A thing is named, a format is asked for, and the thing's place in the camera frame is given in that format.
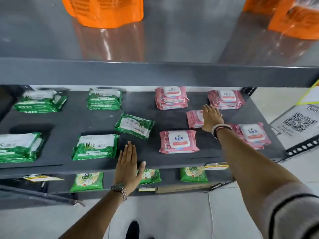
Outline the person's left hand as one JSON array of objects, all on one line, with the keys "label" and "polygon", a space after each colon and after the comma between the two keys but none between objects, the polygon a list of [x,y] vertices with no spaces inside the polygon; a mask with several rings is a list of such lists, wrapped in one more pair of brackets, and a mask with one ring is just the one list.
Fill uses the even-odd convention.
[{"label": "person's left hand", "polygon": [[137,188],[142,177],[137,177],[138,163],[137,163],[137,150],[133,145],[132,154],[132,167],[127,166],[127,144],[123,150],[122,163],[119,168],[115,168],[114,184],[124,183],[128,196]]}]

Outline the person's right hand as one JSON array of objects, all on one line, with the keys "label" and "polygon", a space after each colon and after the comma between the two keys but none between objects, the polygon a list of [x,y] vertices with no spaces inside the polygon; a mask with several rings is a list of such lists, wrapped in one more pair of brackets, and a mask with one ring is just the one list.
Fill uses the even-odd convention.
[{"label": "person's right hand", "polygon": [[203,105],[203,119],[204,124],[202,126],[202,130],[206,132],[213,132],[213,127],[219,124],[224,124],[224,120],[222,118],[219,110],[213,105]]}]

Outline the person's left forearm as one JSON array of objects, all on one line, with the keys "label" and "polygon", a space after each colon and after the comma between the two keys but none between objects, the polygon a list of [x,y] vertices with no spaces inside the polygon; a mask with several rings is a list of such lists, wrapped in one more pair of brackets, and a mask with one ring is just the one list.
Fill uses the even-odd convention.
[{"label": "person's left forearm", "polygon": [[103,239],[115,212],[126,199],[125,189],[110,190],[58,239]]}]

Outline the person's right forearm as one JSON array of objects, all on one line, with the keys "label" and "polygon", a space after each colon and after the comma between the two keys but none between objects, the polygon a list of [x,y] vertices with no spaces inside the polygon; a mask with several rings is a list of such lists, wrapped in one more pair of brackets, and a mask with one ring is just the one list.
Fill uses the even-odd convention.
[{"label": "person's right forearm", "polygon": [[259,212],[265,198],[276,189],[301,181],[287,169],[240,140],[227,128],[217,130],[225,159],[241,190],[249,215],[259,226]]}]

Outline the green flower print packet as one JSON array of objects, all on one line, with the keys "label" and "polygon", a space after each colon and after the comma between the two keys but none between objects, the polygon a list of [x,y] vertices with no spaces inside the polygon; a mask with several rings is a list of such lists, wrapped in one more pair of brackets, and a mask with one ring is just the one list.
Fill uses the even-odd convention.
[{"label": "green flower print packet", "polygon": [[80,173],[76,174],[71,193],[84,192],[89,190],[103,189],[104,172]]},{"label": "green flower print packet", "polygon": [[159,183],[161,181],[162,179],[159,169],[145,169],[139,185],[149,185],[153,183]]},{"label": "green flower print packet", "polygon": [[209,183],[204,166],[180,168],[180,181],[189,183]]}]

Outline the green wet wipes packet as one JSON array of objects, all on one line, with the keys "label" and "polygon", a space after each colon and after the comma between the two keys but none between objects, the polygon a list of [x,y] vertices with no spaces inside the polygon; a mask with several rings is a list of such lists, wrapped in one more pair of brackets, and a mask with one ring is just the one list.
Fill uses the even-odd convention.
[{"label": "green wet wipes packet", "polygon": [[87,102],[89,110],[110,110],[117,111],[121,108],[121,103],[116,100],[89,100]]},{"label": "green wet wipes packet", "polygon": [[41,132],[0,134],[0,164],[34,162],[40,156],[46,136]]},{"label": "green wet wipes packet", "polygon": [[122,91],[117,89],[90,89],[88,94],[89,101],[120,101]]},{"label": "green wet wipes packet", "polygon": [[19,112],[29,114],[60,112],[66,101],[67,96],[55,96],[53,98],[44,98],[41,100],[22,98],[13,105],[13,108]]},{"label": "green wet wipes packet", "polygon": [[25,91],[19,98],[18,104],[58,104],[64,103],[67,100],[61,92],[56,92],[52,89]]},{"label": "green wet wipes packet", "polygon": [[118,132],[127,133],[143,140],[148,140],[154,123],[153,120],[122,113],[114,129]]},{"label": "green wet wipes packet", "polygon": [[73,161],[114,158],[117,154],[118,138],[117,134],[80,136],[71,158]]}]

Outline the metal wrist watch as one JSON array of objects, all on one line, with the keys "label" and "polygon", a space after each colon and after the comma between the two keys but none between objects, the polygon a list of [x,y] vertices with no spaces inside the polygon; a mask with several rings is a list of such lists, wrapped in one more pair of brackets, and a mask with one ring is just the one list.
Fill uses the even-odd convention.
[{"label": "metal wrist watch", "polygon": [[115,192],[120,192],[122,194],[123,201],[127,200],[128,194],[124,183],[113,184],[111,189]]}]

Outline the brown cardboard strip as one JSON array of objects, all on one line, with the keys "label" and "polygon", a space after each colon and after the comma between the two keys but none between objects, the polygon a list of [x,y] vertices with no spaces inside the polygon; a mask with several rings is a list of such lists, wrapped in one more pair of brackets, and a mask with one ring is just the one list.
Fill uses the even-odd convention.
[{"label": "brown cardboard strip", "polygon": [[192,190],[201,190],[201,189],[209,189],[215,184],[197,184],[197,183],[188,183],[188,184],[179,184],[179,185],[165,185],[158,186],[155,193],[156,194],[164,194],[164,193],[179,193],[186,192]]}]

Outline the black shoe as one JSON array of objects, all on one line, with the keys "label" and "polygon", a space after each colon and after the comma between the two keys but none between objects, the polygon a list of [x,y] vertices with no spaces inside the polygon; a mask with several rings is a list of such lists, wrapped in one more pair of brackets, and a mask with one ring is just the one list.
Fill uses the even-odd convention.
[{"label": "black shoe", "polygon": [[125,239],[139,239],[140,227],[137,221],[132,221],[128,227]]}]

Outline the grey metal shelf rack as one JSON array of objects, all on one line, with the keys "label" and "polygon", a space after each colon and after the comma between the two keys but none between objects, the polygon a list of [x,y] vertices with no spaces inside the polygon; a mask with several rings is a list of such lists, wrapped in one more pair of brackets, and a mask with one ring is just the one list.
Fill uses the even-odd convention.
[{"label": "grey metal shelf rack", "polygon": [[[160,132],[188,129],[186,112],[209,103],[208,91],[239,90],[245,104],[221,111],[227,123],[264,124],[272,144],[260,150],[275,162],[319,148],[319,135],[285,149],[270,123],[296,105],[319,78],[319,41],[268,29],[270,15],[243,12],[245,0],[144,0],[144,19],[114,29],[81,25],[62,0],[0,0],[0,134],[42,132],[39,159],[0,164],[0,211],[83,205],[111,187],[116,159],[72,161],[81,135],[119,134],[131,140],[161,183],[185,184],[179,168],[225,162],[220,145],[196,129],[194,154],[159,153]],[[188,107],[160,110],[155,89],[184,86]],[[63,93],[60,112],[13,108],[25,91]],[[117,111],[89,110],[90,89],[122,91]],[[122,113],[153,120],[149,139],[116,131]],[[103,189],[71,193],[76,174],[104,172]],[[22,177],[53,175],[62,181]]]}]

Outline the white square code sign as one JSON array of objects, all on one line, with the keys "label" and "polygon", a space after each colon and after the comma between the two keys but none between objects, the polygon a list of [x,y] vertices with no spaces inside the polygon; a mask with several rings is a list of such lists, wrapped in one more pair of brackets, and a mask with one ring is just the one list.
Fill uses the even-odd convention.
[{"label": "white square code sign", "polygon": [[319,135],[319,104],[294,105],[270,125],[285,149]]}]

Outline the orange pouch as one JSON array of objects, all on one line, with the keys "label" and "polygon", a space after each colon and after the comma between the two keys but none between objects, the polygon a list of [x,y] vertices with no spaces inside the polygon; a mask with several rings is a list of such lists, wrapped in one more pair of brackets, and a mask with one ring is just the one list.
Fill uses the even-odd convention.
[{"label": "orange pouch", "polygon": [[71,0],[77,21],[90,28],[118,28],[144,17],[144,0]]},{"label": "orange pouch", "polygon": [[62,0],[62,3],[67,13],[72,17],[76,17],[71,0]]},{"label": "orange pouch", "polygon": [[268,29],[298,39],[319,40],[319,0],[280,0]]},{"label": "orange pouch", "polygon": [[243,12],[250,12],[262,15],[273,15],[281,0],[246,0]]}]

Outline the grey striped sleeve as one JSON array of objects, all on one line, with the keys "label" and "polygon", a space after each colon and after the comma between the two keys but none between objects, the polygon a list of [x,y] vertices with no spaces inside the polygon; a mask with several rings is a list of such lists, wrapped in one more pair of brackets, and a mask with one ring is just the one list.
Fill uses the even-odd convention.
[{"label": "grey striped sleeve", "polygon": [[269,194],[259,212],[264,239],[319,239],[319,196],[303,183]]}]

